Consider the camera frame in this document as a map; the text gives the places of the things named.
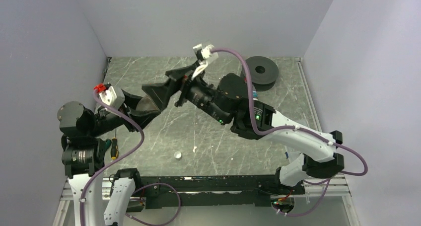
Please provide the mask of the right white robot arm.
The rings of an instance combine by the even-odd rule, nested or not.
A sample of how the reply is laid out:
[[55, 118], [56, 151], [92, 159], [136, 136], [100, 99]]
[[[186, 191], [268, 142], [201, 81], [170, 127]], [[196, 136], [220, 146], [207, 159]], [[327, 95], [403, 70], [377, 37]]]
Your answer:
[[204, 74], [194, 76], [192, 66], [167, 71], [166, 76], [163, 83], [142, 86], [155, 108], [164, 110], [180, 93], [176, 106], [191, 102], [220, 124], [230, 124], [231, 132], [241, 138], [277, 142], [298, 151], [294, 160], [276, 170], [273, 183], [278, 193], [287, 193], [307, 177], [327, 179], [344, 169], [335, 134], [313, 131], [257, 100], [250, 110], [245, 78], [229, 73], [213, 86], [204, 81]]

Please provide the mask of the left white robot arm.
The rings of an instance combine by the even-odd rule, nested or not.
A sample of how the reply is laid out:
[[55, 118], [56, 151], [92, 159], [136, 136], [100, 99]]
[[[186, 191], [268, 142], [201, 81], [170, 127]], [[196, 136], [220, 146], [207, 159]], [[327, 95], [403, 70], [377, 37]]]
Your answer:
[[142, 133], [160, 114], [151, 100], [128, 94], [120, 88], [97, 86], [93, 97], [100, 105], [96, 113], [80, 102], [64, 104], [57, 112], [62, 132], [62, 163], [74, 201], [75, 223], [78, 226], [121, 226], [132, 196], [143, 188], [136, 168], [118, 170], [112, 179], [110, 200], [103, 206], [102, 182], [110, 164], [122, 160], [115, 139], [100, 136], [125, 126], [129, 131]]

